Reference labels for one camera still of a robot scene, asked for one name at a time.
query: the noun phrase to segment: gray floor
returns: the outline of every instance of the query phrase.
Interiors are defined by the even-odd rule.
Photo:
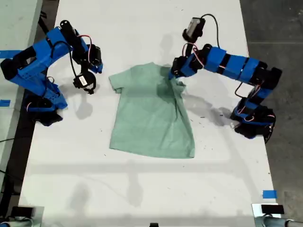
[[[303,221],[303,0],[240,0],[250,56],[283,70],[273,94],[264,102],[277,115],[276,128],[267,143],[268,161],[278,202],[286,217]],[[54,27],[58,0],[44,0],[43,11],[49,28]],[[38,27],[36,41],[44,38]],[[25,128],[28,122],[19,121]],[[30,141],[22,143],[22,155],[13,146],[11,172],[23,177]]]

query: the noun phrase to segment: blue robotic arm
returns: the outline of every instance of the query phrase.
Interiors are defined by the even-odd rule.
[[[48,126],[62,120],[56,114],[56,110],[67,107],[58,86],[46,76],[47,69],[64,55],[70,55],[75,76],[74,86],[83,88],[89,94],[94,93],[96,77],[92,72],[102,72],[101,51],[91,42],[86,45],[82,36],[67,20],[64,20],[60,23],[60,27],[49,31],[44,40],[23,51],[15,52],[12,59],[7,58],[0,64],[5,79],[32,93],[25,100],[27,111],[29,115],[34,113],[32,117],[44,125]],[[72,60],[81,65],[79,75],[74,70]]]
[[[188,41],[186,54],[175,58],[169,78],[190,77],[199,69],[205,69],[253,85],[254,88],[247,97],[241,97],[235,92],[241,100],[234,108],[231,119],[239,122],[235,128],[237,133],[249,139],[263,135],[267,142],[274,129],[276,116],[272,109],[262,106],[261,103],[277,86],[282,71],[277,68],[268,70],[264,62],[230,55],[225,50],[212,47],[210,44],[198,50],[194,47],[194,43],[202,36],[204,24],[203,18],[194,17],[188,29],[184,30],[183,38]]]

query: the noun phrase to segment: mint green shirt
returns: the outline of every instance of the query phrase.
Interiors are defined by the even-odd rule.
[[[109,77],[120,93],[109,147],[151,157],[192,158],[195,143],[176,79],[170,68],[148,63]]]

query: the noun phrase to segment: white tabletop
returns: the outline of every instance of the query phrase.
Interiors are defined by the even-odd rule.
[[[248,55],[239,0],[60,0],[56,24],[67,19],[91,36],[102,51],[98,90],[87,95],[72,85],[66,55],[51,66],[68,102],[63,121],[37,124],[20,205],[43,206],[49,226],[254,226],[252,203],[273,185],[262,137],[248,140],[230,127],[228,114],[239,99],[238,82],[199,71],[184,79],[194,159],[161,159],[108,148],[119,94],[108,77],[137,64],[172,64],[181,54],[182,31],[192,17],[212,13],[220,45]],[[216,44],[206,18],[197,42]],[[240,93],[246,94],[249,86]]]
[[[34,42],[42,0],[0,1],[0,51],[24,50]],[[10,100],[9,107],[0,107],[0,140],[14,138],[23,88],[5,80],[0,69],[0,99]],[[13,140],[0,143],[0,169],[5,170]],[[0,187],[3,181],[0,174]]]

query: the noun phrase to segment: blue painter's tape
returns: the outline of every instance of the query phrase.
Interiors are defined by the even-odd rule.
[[[9,105],[10,105],[10,100],[0,99],[0,107],[9,107]]]
[[[276,190],[263,190],[263,198],[264,199],[276,199]]]
[[[17,53],[21,51],[10,50],[10,51],[0,51],[0,59],[1,58],[13,58]]]

